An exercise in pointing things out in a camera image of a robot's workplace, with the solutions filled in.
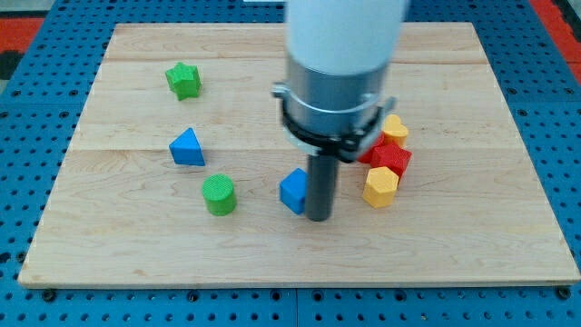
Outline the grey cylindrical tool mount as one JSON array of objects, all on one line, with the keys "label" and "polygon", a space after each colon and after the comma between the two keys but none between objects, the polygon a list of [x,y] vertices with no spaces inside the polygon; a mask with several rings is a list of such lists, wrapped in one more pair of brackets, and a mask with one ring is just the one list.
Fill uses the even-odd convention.
[{"label": "grey cylindrical tool mount", "polygon": [[289,55],[286,79],[272,87],[281,100],[287,140],[311,156],[359,159],[376,142],[395,103],[393,97],[381,101],[387,70],[383,64],[356,74],[324,73]]}]

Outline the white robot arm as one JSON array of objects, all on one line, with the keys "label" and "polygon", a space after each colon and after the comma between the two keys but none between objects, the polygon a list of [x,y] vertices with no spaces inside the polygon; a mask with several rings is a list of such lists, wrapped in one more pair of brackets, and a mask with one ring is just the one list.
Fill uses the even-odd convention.
[{"label": "white robot arm", "polygon": [[394,98],[384,79],[409,0],[291,0],[285,4],[286,77],[272,94],[290,143],[307,155],[304,213],[330,218],[340,163],[381,133]]}]

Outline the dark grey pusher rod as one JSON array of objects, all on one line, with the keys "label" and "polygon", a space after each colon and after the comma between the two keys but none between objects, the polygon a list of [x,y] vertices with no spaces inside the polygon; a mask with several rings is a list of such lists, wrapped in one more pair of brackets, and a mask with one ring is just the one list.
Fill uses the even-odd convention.
[{"label": "dark grey pusher rod", "polygon": [[323,222],[332,213],[339,161],[328,155],[309,156],[307,168],[305,215],[313,222]]}]

